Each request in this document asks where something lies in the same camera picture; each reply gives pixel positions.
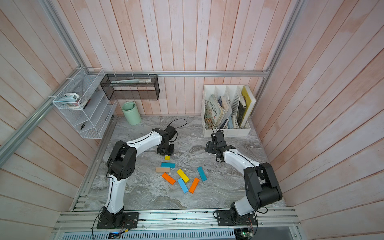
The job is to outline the natural wood block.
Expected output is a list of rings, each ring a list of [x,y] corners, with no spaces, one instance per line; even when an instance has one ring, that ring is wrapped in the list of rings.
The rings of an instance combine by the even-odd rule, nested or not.
[[[157,167],[155,169],[156,173],[169,173],[171,171],[171,168],[169,167]]]

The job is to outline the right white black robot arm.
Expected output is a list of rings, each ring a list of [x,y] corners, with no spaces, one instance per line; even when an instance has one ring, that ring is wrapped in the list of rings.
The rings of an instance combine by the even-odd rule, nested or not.
[[[252,212],[282,200],[283,193],[269,163],[256,162],[227,145],[222,133],[212,134],[205,151],[214,154],[218,163],[234,167],[244,176],[245,196],[231,204],[228,211],[217,211],[218,225],[245,225],[255,218]]]

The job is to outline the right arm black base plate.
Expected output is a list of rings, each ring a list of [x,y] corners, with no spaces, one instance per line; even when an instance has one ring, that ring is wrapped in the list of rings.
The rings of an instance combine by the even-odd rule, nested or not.
[[[219,226],[256,226],[255,214],[238,215],[234,210],[216,210],[213,213]]]

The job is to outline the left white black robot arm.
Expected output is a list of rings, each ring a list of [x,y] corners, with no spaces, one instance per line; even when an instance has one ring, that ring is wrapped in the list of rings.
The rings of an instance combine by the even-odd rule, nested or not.
[[[124,194],[128,178],[136,167],[136,158],[150,148],[157,147],[161,156],[170,156],[174,153],[172,138],[177,130],[168,126],[162,130],[152,129],[151,132],[136,140],[116,142],[107,161],[107,175],[110,180],[109,193],[105,206],[102,208],[101,220],[109,226],[120,227],[124,217]]]

